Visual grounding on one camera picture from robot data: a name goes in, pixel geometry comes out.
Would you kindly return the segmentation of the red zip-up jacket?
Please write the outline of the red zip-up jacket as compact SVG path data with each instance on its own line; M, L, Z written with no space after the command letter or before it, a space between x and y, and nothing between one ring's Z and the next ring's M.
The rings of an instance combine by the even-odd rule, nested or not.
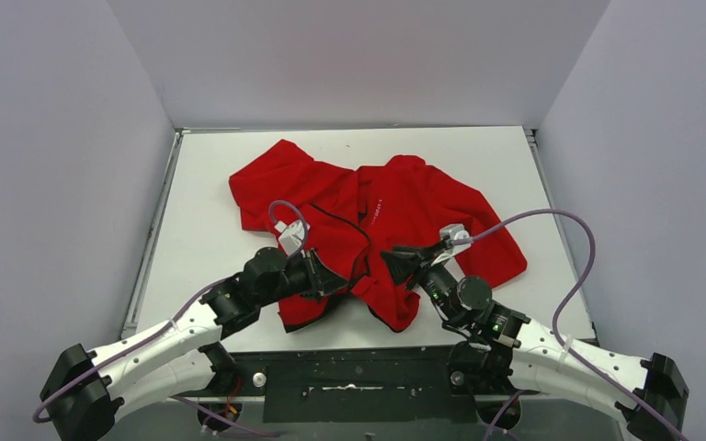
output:
M305 218L307 245L350 285L348 293L392 331L416 318L418 294L395 285L381 258L396 245L424 247L459 223L477 242L458 257L467 275L499 287L528 263L484 195L413 155L351 170L315 160L291 141L277 142L230 176L242 228L276 233Z

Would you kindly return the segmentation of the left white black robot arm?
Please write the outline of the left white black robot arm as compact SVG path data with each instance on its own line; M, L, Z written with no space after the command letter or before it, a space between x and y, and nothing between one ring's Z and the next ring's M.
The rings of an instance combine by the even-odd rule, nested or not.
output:
M62 440L98 440L127 414L187 391L229 389L235 367L222 340L262 308L299 296L320 300L348 281L315 250L294 256L265 247L243 269L203 288L170 319L110 345L72 345L58 356L33 420Z

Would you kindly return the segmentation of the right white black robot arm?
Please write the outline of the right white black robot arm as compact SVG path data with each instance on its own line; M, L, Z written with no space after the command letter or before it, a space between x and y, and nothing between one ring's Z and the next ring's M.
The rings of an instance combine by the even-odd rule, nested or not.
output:
M451 375L494 392L533 391L585 405L639 440L679 438L689 389L671 358L618 354L559 334L494 300L484 279L452 275L446 263L454 255L449 239L381 252L393 283L421 288L442 328L463 337Z

